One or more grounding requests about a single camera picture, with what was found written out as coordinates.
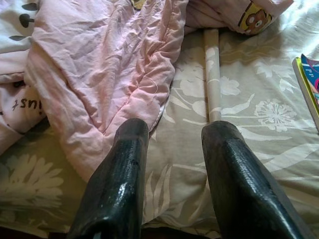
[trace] colorful book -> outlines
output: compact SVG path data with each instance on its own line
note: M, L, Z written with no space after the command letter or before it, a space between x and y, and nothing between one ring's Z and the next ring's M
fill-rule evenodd
M294 59L293 68L319 131L319 61L311 60L302 54L301 58Z

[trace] floral bedsheet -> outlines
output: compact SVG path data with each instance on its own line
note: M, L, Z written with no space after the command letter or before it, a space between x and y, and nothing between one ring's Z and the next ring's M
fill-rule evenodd
M301 53L319 59L318 15L319 0L296 0L257 36L220 31L220 92L206 87L218 48L207 47L203 31L185 37L170 98L150 138L146 227L219 237L200 134L209 122L208 102L220 98L222 119L240 129L319 237L319 134L291 65ZM44 120L0 156L0 226L41 237L67 232L84 189Z

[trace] cartoon bear print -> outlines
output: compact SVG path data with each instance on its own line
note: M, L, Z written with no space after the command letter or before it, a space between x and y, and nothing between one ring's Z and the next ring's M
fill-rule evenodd
M131 3L135 10L141 10L145 0L131 0Z
M261 9L247 17L246 25L248 27L245 32L249 35L257 34L267 23L267 14Z

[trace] leaf print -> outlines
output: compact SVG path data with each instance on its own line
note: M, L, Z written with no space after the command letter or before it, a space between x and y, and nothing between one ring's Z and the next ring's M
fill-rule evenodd
M293 88L297 89L297 87L293 86L292 84L290 84L288 81L281 79L279 82L279 89L281 92L284 92L285 90L290 91L291 93L293 93Z
M159 180L156 183L155 190L152 190L153 172L150 173L145 187L145 199L143 210L143 222L147 223L154 218L161 215L169 208L170 192L169 192L169 180L170 180L171 167L166 165L162 170Z
M224 115L227 115L227 114L234 115L234 114L238 114L239 112L242 112L243 110L249 108L250 102L253 100L254 97L255 97L255 94L252 94L249 97L247 102L245 102L243 104L236 105L236 106L231 107L231 108L222 109L221 110L221 114L224 116Z
M179 204L177 204L177 206L171 210L171 211L166 211L165 215L170 215L174 218L179 218L183 209L183 206L185 204L186 201L182 201Z
M230 45L228 42L226 42L225 45L224 45L224 47L223 47L223 49L221 50L221 54L222 54L222 53L229 52L229 51L231 51L231 50L232 50L231 45Z
M211 56L214 56L216 54L216 51L214 49L214 47L209 47L207 50L206 50L206 56L207 58L211 57Z
M178 99L177 97L170 95L169 96L169 102L178 105L184 109L190 110L190 107L188 107L187 105L185 105L180 99Z
M319 209L318 197L301 192L291 187L284 186L283 188L290 200L302 203L303 205L311 205L312 207Z
M202 55L204 55L203 47L183 49L175 66L178 70L177 73L181 76L202 78L205 65Z
M199 168L199 167L188 166L188 165L183 165L183 164L173 164L173 167L188 169L188 170L197 171L197 172L207 174L206 169Z
M203 80L203 72L201 77L185 77L180 82L180 88L184 95L197 98L205 98L205 86Z
M213 69L213 65L215 64L215 62L213 60L208 60L206 62L206 67L207 67L207 72L211 72L211 70Z
M265 154L265 153L258 153L258 152L254 152L254 154L259 160L271 159L275 157L275 155L272 155L272 154Z
M238 130L243 135L244 139L250 139L255 141L270 141L270 140L288 140L291 139L291 137L285 137L285 136L267 136L267 135L261 135L257 133L253 133L243 127L238 126Z
M189 224L181 223L178 219L168 214L167 211L164 214L162 214L159 218L161 221L166 223L166 225L174 225L175 227L178 227L178 228L184 228L189 226Z
M207 124L207 122L196 122L196 121L192 121L192 120L189 120L189 119L183 119L183 121L185 121L187 123L194 124L194 125L206 125Z
M175 123L175 120L172 117L168 116L168 114L166 112L166 107L165 107L164 112L163 112L163 117L164 117L165 120L167 120L167 121L169 121L171 123Z
M220 91L222 95L225 96L236 96L240 93L240 90L238 89L239 83L235 80L230 80L226 76L223 76L220 78Z
M287 125L297 128L297 129L303 129L303 128L315 128L315 122L313 119L300 119L300 120L294 120L289 122Z
M197 231L195 228L181 228L181 231L188 234L197 235Z
M41 220L41 222L39 224L37 224L35 227L39 228L40 226L47 226L47 225L48 225L48 223L46 223L45 220Z
M300 181L300 180L316 180L319 176L304 176L304 177L276 177L276 180L280 181Z
M200 116L206 117L206 102L205 101L196 101L192 105L193 110Z
M319 144L302 144L277 155L264 165L270 172L276 172L304 161L308 155L317 150Z
M194 224L196 222L196 219L200 217L200 215L203 213L203 211L207 210L207 202L211 200L211 194L209 190L209 183L208 183L208 178L206 179L206 185L199 196L199 202L196 210L193 211L193 213L190 215L188 218L188 223Z
M57 208L61 205L58 188L63 179L57 177L61 169L52 169L52 163L35 155L12 156L6 165L0 164L0 202L16 206Z
M199 163L199 164L195 164L195 165L196 165L196 166L203 166L203 167L206 166L205 162L202 162L202 163Z
M264 73L266 75L266 78L273 76L273 70L263 62L257 62L255 66L257 66L257 75Z
M220 239L221 238L220 234L218 234L218 232L213 231L213 230L209 231L204 236L207 238L210 238L210 239Z
M292 67L290 65L276 65L276 64L271 64L267 65L263 62L258 62L255 64L257 67L257 74L262 74L264 73L266 78L273 77L273 74L277 74L280 77L286 77L290 78L291 74L293 74Z

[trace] wrinkled fabric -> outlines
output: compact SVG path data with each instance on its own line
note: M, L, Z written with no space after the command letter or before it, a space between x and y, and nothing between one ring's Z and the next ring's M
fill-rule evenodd
M38 0L0 0L0 154L45 117L23 82Z
M267 2L191 1L186 10L188 0L147 0L136 10L127 0L42 0L24 80L88 180L125 120L143 119L150 131L159 121L186 19L186 33L228 26L256 34L291 3Z
M229 27L239 33L254 35L274 22L292 3L293 0L190 0L185 31Z

